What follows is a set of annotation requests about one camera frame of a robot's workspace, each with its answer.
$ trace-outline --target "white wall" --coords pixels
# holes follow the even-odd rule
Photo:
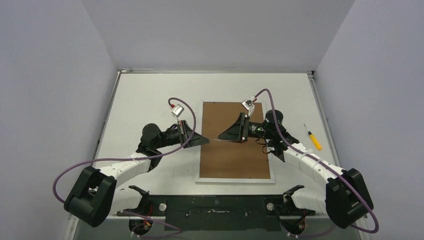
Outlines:
[[[116,74],[79,0],[2,1],[0,239],[62,238],[69,214],[52,183],[93,157]]]
[[[317,68],[354,0],[82,0],[119,69]]]
[[[423,9],[356,0],[315,73],[340,162],[374,201],[374,240],[424,238]]]

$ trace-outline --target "white table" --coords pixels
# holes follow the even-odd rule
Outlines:
[[[140,142],[142,129],[155,123],[162,131],[174,123],[167,100],[178,97],[197,111],[201,100],[241,102],[263,88],[271,90],[274,104],[283,115],[283,126],[306,147],[315,149],[304,129],[309,127],[322,150],[314,152],[329,163],[333,158],[324,123],[320,117],[312,85],[306,73],[125,73],[121,74],[98,148],[98,158],[126,158]],[[258,101],[269,104],[263,93]],[[193,126],[186,109],[180,119]],[[201,133],[201,124],[196,132]],[[162,153],[177,146],[161,148]],[[200,147],[182,149],[162,158],[158,167],[141,174],[126,185],[136,185],[152,195],[266,195],[282,194],[296,185],[324,191],[312,179],[276,157],[273,161],[275,184],[199,184],[199,168],[194,156]],[[97,168],[110,162],[98,162]]]

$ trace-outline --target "brown board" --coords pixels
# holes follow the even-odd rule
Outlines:
[[[262,103],[255,103],[251,122],[262,123]],[[262,145],[249,138],[246,143],[218,141],[218,135],[234,124],[241,112],[240,102],[204,102],[201,134],[210,139],[201,146],[200,178],[270,179],[268,155]]]

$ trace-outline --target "silver bolt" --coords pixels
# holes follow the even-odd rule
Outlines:
[[[274,204],[273,204],[272,202],[268,203],[268,204],[266,205],[266,209],[268,209],[269,211],[274,210]]]
[[[167,209],[167,205],[165,203],[159,204],[159,211],[165,211]]]

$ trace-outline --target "white robotic arm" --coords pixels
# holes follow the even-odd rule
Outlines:
[[[305,154],[300,154],[294,151],[292,148],[288,148],[284,151],[285,162],[301,170],[303,173],[308,175],[311,179],[317,182],[323,190],[326,189],[328,179],[336,179],[337,176],[332,172],[324,168],[317,161],[308,157],[308,149],[302,143],[294,143],[293,147],[302,150]],[[341,167],[332,165],[327,161],[321,159],[319,156],[310,153],[316,158],[320,159],[322,163],[335,170],[340,175],[343,174]],[[317,213],[327,214],[326,210],[326,194],[324,191],[315,191],[308,188],[301,188],[293,193],[291,200],[298,209],[313,210]]]
[[[143,157],[146,156],[142,153],[134,152],[129,158],[136,159]],[[143,196],[133,188],[122,186],[122,184],[137,175],[147,173],[150,163],[150,159],[121,161],[99,168],[102,174],[111,176],[116,180],[116,190],[113,195],[109,214],[120,212],[125,209],[135,209],[139,206]]]

